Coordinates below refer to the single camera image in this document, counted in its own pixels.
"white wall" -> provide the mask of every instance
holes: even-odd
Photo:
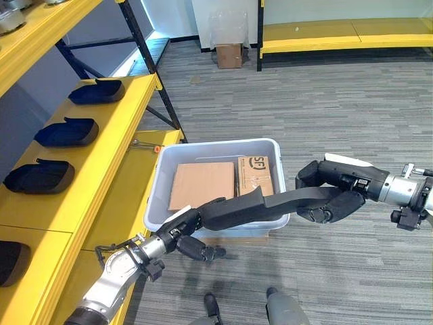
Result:
[[[257,43],[257,0],[192,0],[202,48],[209,47],[209,13],[242,8],[248,12],[250,43]],[[432,0],[265,0],[265,24],[349,18],[431,15]]]
[[[142,0],[154,29],[169,38],[198,35],[191,0]]]
[[[264,23],[420,17],[431,7],[432,0],[265,0]]]
[[[192,3],[202,49],[210,47],[210,13],[224,9],[247,11],[248,40],[250,44],[257,43],[257,0],[192,0]]]

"transparent plastic container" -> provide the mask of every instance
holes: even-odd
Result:
[[[186,163],[235,163],[240,156],[267,156],[273,182],[274,193],[286,191],[279,145],[272,139],[245,139],[223,142],[203,142],[198,144],[177,144],[165,147],[156,165],[155,180],[144,214],[147,229],[156,231],[173,212],[168,210],[171,188],[178,164]],[[204,228],[194,233],[201,238],[261,237],[269,230],[285,226],[290,215],[282,215],[275,221],[260,221],[239,225],[214,232]]]

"metal tool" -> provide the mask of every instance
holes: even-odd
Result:
[[[6,7],[10,9],[23,10],[30,7],[33,4],[32,0],[4,0]]]
[[[67,0],[45,0],[49,5],[57,5],[58,3],[67,2]]]
[[[156,154],[158,154],[161,151],[161,147],[163,147],[163,145],[160,145],[160,144],[151,144],[149,142],[142,142],[142,141],[140,141],[138,139],[134,139],[131,142],[131,144],[129,145],[129,148],[152,150]]]
[[[19,9],[0,7],[0,35],[12,32],[25,22],[24,15]]]

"wall baseboard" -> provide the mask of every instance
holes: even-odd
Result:
[[[170,39],[170,42],[171,43],[177,43],[177,42],[184,42],[184,41],[193,41],[196,39],[200,39],[198,35],[174,37],[174,38]]]
[[[252,49],[256,49],[257,48],[257,43],[253,43],[250,44]],[[205,47],[204,49],[200,49],[200,52],[202,53],[208,53],[208,52],[215,52],[216,49],[210,49],[210,47]]]

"brown cardboard box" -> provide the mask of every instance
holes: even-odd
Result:
[[[239,195],[247,194],[257,187],[262,188],[263,196],[273,194],[268,157],[239,157]]]
[[[187,205],[196,208],[215,198],[234,196],[235,164],[232,162],[179,164],[168,209],[178,211]]]
[[[233,69],[242,67],[241,44],[222,44],[216,46],[218,68]]]

